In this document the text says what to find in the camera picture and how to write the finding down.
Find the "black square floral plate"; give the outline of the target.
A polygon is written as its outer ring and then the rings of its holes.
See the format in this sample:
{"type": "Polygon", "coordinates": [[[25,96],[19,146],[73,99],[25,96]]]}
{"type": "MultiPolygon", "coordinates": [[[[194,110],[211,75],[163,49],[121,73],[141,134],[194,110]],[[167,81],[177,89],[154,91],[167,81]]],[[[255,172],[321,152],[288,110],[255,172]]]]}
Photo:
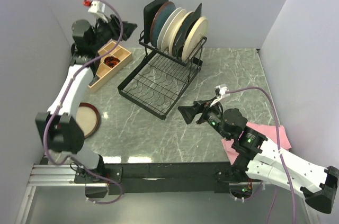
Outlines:
{"type": "Polygon", "coordinates": [[[153,23],[153,19],[160,9],[160,7],[168,2],[169,0],[154,0],[151,3],[147,4],[144,7],[144,43],[148,44],[150,42],[150,28],[153,23]]]}

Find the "teal brown rimmed plate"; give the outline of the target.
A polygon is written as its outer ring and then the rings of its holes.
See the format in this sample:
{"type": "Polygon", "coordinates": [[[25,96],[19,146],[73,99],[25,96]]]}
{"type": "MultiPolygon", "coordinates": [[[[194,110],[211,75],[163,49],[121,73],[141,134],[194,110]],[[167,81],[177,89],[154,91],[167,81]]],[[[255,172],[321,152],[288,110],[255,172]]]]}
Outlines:
{"type": "Polygon", "coordinates": [[[150,29],[150,43],[153,47],[157,47],[157,41],[162,27],[166,20],[174,12],[176,6],[173,2],[168,1],[164,3],[157,11],[150,29]]]}

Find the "white fluted plate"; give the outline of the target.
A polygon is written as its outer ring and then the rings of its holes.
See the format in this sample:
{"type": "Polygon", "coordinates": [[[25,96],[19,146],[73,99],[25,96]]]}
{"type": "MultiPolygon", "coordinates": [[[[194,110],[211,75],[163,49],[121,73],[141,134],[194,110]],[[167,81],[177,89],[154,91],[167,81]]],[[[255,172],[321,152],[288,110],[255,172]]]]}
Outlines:
{"type": "Polygon", "coordinates": [[[182,7],[178,7],[176,8],[172,13],[171,15],[167,18],[167,20],[165,21],[160,33],[159,33],[159,36],[158,36],[158,40],[157,40],[157,49],[159,50],[160,47],[161,47],[161,43],[162,43],[162,40],[164,38],[164,35],[167,31],[167,28],[168,26],[170,25],[170,23],[172,22],[172,20],[175,18],[175,16],[182,10],[183,8],[182,7]]]}

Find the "round red rimmed plate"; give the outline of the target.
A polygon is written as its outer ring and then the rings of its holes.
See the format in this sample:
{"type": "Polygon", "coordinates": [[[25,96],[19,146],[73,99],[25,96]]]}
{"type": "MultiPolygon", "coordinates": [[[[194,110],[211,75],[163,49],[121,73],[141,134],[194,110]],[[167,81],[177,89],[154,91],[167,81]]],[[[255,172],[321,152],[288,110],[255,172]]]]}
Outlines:
{"type": "Polygon", "coordinates": [[[76,122],[82,129],[85,139],[87,139],[99,128],[101,116],[94,105],[82,102],[77,109],[76,122]]]}

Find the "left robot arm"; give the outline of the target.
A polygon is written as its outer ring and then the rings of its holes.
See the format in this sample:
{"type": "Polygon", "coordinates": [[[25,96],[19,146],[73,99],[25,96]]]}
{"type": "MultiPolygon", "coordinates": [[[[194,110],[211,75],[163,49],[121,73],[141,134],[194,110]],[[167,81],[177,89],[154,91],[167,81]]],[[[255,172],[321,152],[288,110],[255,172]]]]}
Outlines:
{"type": "Polygon", "coordinates": [[[87,20],[75,21],[66,80],[48,110],[35,117],[46,156],[49,157],[51,151],[66,154],[83,166],[88,178],[95,183],[104,180],[105,164],[101,155],[84,145],[84,133],[76,122],[77,110],[99,68],[99,50],[110,40],[128,40],[136,28],[137,24],[120,21],[116,15],[110,15],[107,20],[97,19],[95,25],[87,20]]]}

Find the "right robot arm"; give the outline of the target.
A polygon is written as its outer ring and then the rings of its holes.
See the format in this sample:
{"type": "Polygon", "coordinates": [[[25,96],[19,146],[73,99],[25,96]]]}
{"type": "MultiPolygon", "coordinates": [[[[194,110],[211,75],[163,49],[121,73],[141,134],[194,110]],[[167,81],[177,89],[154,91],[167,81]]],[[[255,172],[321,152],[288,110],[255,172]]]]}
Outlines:
{"type": "Polygon", "coordinates": [[[220,103],[195,101],[192,106],[179,106],[186,124],[197,114],[197,123],[208,123],[238,156],[232,164],[233,177],[238,181],[247,178],[274,184],[305,200],[311,208],[330,214],[338,189],[338,169],[322,167],[306,161],[293,153],[278,148],[269,137],[247,126],[247,119],[237,108],[223,110],[220,103]]]}

